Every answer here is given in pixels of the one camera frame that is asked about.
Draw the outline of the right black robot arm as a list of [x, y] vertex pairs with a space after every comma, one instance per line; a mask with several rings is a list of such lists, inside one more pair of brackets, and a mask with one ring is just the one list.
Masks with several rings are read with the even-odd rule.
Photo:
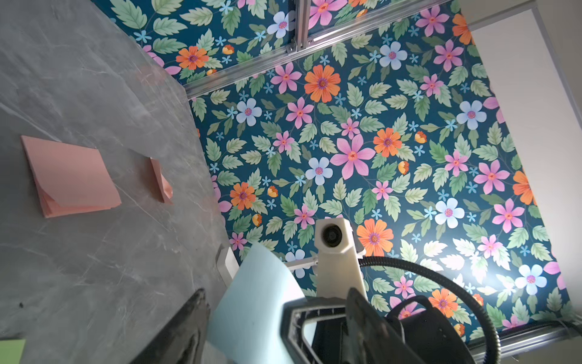
[[280, 337], [294, 363], [473, 363], [468, 346], [425, 296], [381, 317], [355, 288], [345, 300], [283, 307]]

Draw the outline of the torn pink sheet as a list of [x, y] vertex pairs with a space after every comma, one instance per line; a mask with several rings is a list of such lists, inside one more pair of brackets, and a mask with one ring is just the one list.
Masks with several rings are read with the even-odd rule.
[[168, 180], [162, 174], [162, 166], [157, 159], [150, 158], [150, 162], [152, 165], [152, 169], [154, 171], [154, 175], [156, 177], [157, 183], [159, 185], [159, 190], [162, 196], [162, 202], [165, 204], [172, 205], [173, 204], [173, 197], [174, 197], [174, 190], [173, 187], [170, 185]]

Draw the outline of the torn blue sheet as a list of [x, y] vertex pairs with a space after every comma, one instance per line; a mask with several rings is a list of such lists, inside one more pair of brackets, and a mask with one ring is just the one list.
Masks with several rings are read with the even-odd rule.
[[263, 245], [254, 245], [216, 310], [208, 342], [235, 363], [291, 363], [280, 334], [283, 306], [306, 302], [290, 270]]

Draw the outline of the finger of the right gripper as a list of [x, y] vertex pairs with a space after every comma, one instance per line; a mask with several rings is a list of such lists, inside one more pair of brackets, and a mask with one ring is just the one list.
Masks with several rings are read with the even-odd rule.
[[309, 297], [283, 305], [281, 339], [295, 363], [349, 363], [346, 302]]

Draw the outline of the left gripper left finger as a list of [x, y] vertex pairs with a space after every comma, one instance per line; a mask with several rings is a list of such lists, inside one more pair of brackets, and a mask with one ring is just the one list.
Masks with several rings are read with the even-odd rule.
[[201, 363], [210, 313], [198, 289], [131, 363]]

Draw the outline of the pink memo pad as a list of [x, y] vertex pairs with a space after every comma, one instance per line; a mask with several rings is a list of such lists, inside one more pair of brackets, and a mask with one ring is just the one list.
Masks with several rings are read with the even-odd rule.
[[31, 136], [22, 136], [21, 141], [45, 218], [121, 205], [121, 197], [97, 149]]

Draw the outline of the green memo pad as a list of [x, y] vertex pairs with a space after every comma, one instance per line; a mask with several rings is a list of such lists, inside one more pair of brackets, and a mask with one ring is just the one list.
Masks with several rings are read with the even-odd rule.
[[26, 341], [9, 339], [0, 341], [0, 364], [20, 364]]

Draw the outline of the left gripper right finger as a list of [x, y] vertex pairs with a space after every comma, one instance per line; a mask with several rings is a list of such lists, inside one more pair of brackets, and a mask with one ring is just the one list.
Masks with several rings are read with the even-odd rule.
[[355, 288], [346, 299], [346, 324], [351, 363], [424, 363]]

